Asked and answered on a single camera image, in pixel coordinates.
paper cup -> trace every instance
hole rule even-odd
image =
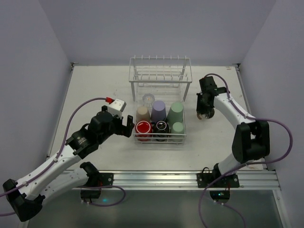
[[[144,139],[145,137],[151,137],[150,133],[152,133],[152,125],[148,121],[142,120],[138,122],[135,126],[136,133],[143,134],[135,134],[139,141],[151,141],[151,139]]]
[[[171,134],[185,134],[184,124],[180,122],[176,122],[173,124],[171,128]],[[184,138],[184,135],[171,135],[172,138]],[[181,142],[182,139],[172,139],[175,142]]]
[[[163,101],[155,101],[152,106],[151,121],[157,123],[166,119],[166,105]]]
[[[140,122],[142,120],[150,122],[150,113],[147,107],[140,106],[136,111],[136,122]]]
[[[182,104],[182,102],[174,102],[169,110],[168,113],[168,125],[170,128],[172,128],[172,126],[174,125],[174,123],[176,122],[183,122],[183,112],[184,112],[184,105]]]
[[[153,137],[157,138],[166,138],[168,137],[167,134],[169,134],[169,126],[164,121],[159,121],[156,123],[156,125],[153,127],[153,133],[163,133],[163,134],[155,134]],[[156,139],[156,141],[163,142],[165,139]]]

red connector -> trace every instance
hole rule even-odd
[[[114,99],[107,97],[105,101],[110,104],[114,101]]]

beige cup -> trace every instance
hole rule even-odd
[[[140,122],[142,120],[150,122],[150,113],[147,107],[140,106],[136,111],[136,122]]]

red cup rim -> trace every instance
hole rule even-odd
[[[139,124],[141,124],[141,123],[147,123],[148,125],[149,125],[149,130],[147,131],[147,132],[140,132],[139,130],[138,130],[138,125]],[[145,120],[141,120],[140,122],[138,122],[137,124],[136,124],[136,127],[135,127],[135,131],[136,131],[136,133],[140,133],[140,134],[146,134],[146,133],[150,133],[150,131],[151,131],[151,124],[148,122],[148,121],[145,121]]]

black cup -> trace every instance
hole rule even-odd
[[[159,121],[157,122],[154,127],[153,127],[153,133],[165,133],[165,134],[169,134],[169,126],[165,121]],[[153,135],[154,137],[160,137],[160,138],[165,138],[168,137],[167,135],[161,134],[161,135]],[[156,139],[159,142],[163,142],[165,141],[165,139]]]

